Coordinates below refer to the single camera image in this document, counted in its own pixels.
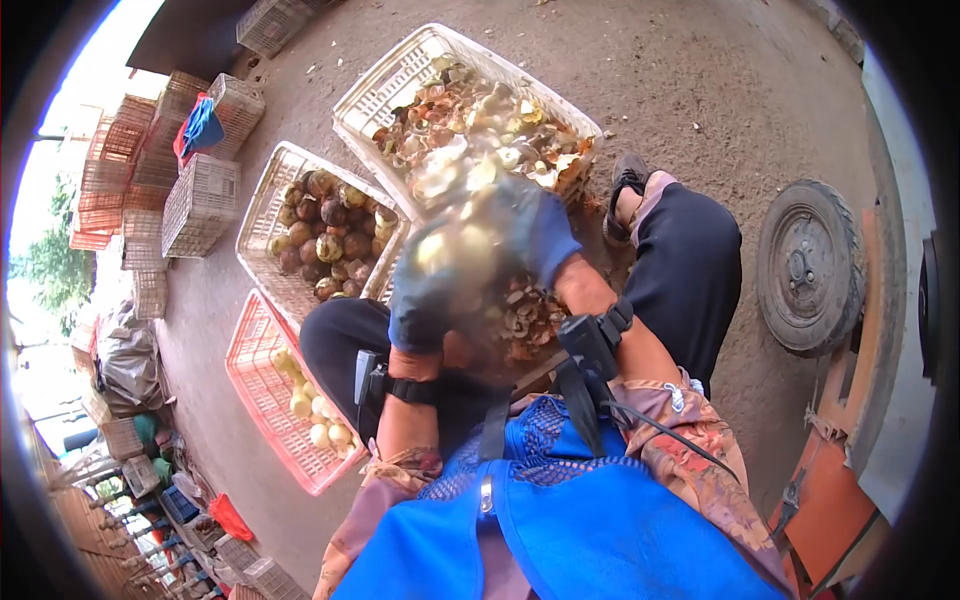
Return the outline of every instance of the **dirt floor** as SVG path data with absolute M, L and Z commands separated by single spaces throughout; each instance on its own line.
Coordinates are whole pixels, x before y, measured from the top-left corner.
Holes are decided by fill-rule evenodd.
M 756 241 L 778 188 L 798 178 L 829 182 L 854 208 L 872 203 L 860 70 L 790 0 L 535 2 L 349 0 L 318 17 L 250 74 L 261 77 L 267 111 L 236 158 L 241 196 L 252 195 L 280 140 L 371 179 L 331 129 L 330 112 L 369 66 L 423 23 L 440 21 L 525 63 L 616 132 L 593 171 L 598 197 L 609 194 L 617 154 L 632 149 L 715 198 L 740 224 L 743 288 L 712 400 L 743 449 L 751 498 L 769 514 L 803 448 L 816 365 L 782 350 L 758 313 Z M 161 350 L 179 399 L 179 427 L 206 477 L 229 494 L 260 553 L 312 591 L 360 477 L 308 495 L 237 399 L 224 356 L 252 281 L 234 255 L 235 236 L 236 228 L 206 260 L 173 267 L 158 326 Z

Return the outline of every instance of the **blue mesh vest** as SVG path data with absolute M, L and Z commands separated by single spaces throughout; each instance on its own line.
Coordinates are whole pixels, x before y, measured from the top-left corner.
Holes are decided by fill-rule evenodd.
M 541 396 L 507 422 L 504 458 L 483 463 L 482 426 L 416 500 L 387 511 L 335 599 L 479 600 L 478 525 L 499 526 L 544 600 L 782 598 L 720 530 L 623 455 L 608 421 L 607 456 L 592 458 L 563 401 Z

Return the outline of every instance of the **leg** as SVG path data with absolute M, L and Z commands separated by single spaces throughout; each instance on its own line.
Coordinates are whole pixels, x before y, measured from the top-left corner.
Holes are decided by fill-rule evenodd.
M 374 300 L 328 300 L 307 315 L 300 329 L 303 360 L 327 397 L 336 404 L 354 429 L 357 408 L 353 402 L 356 356 L 361 349 L 390 353 L 387 326 L 390 311 Z M 455 450 L 469 430 L 483 420 L 492 402 L 509 398 L 509 390 L 496 390 L 459 369 L 444 368 L 438 406 L 441 453 Z M 366 441 L 376 431 L 358 431 Z
M 634 312 L 709 396 L 720 345 L 740 299 L 740 229 L 730 212 L 656 172 L 643 196 L 620 191 L 636 264 L 624 286 Z

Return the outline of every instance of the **tire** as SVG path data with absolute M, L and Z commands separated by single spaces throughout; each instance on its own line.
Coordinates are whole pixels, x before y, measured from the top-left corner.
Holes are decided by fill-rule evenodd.
M 864 273 L 858 227 L 840 194 L 817 180 L 784 187 L 756 250 L 760 310 L 780 345 L 804 358 L 831 353 L 860 319 Z

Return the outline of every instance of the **floral shirt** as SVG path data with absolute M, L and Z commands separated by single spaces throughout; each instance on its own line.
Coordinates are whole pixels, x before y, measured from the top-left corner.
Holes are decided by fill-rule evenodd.
M 670 436 L 660 435 L 656 428 L 642 421 L 634 429 L 624 432 L 627 455 L 646 464 L 654 479 L 720 529 L 761 577 L 785 594 L 795 595 L 787 583 L 780 553 L 766 522 L 748 496 L 747 470 L 730 426 L 720 419 L 709 401 L 693 389 L 686 371 L 681 371 L 684 382 L 677 388 L 684 396 L 684 408 L 679 413 L 673 410 L 671 390 L 663 382 L 614 380 L 611 390 L 618 402 L 670 427 L 723 462 L 740 483 L 725 469 Z M 537 396 L 531 395 L 515 403 L 511 414 L 519 414 Z M 371 441 L 371 452 L 373 458 L 366 467 L 366 478 L 353 507 L 324 553 L 314 600 L 326 600 L 333 594 L 387 510 L 399 502 L 415 498 L 424 486 L 440 476 L 443 468 L 436 448 L 410 448 L 384 459 L 375 442 Z M 506 545 L 497 547 L 505 549 Z M 492 563 L 488 553 L 484 552 L 485 568 L 489 569 Z M 513 568 L 516 562 L 495 563 L 508 578 L 509 572 L 516 571 Z M 536 597 L 529 586 L 525 589 L 520 598 Z M 484 597 L 494 595 L 508 597 L 508 594 L 486 592 Z

